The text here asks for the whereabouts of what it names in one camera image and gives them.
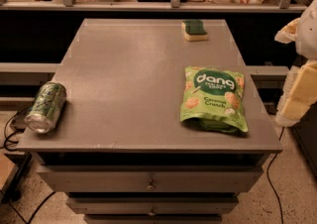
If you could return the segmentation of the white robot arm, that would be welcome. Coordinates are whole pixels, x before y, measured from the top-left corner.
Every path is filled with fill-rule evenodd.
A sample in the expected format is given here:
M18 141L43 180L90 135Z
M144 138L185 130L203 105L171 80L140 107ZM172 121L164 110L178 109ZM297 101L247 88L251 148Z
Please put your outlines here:
M293 66L283 85L275 121L292 127L317 102L317 0L313 0L300 18L289 22L274 39L283 44L295 42L296 52L307 59L302 66Z

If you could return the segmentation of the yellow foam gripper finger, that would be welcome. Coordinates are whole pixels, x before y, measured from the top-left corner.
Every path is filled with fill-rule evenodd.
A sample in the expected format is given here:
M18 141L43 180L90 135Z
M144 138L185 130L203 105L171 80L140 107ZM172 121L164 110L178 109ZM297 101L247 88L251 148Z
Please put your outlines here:
M317 102L317 61L309 60L301 67L293 66L282 91L275 121L279 126L291 127Z

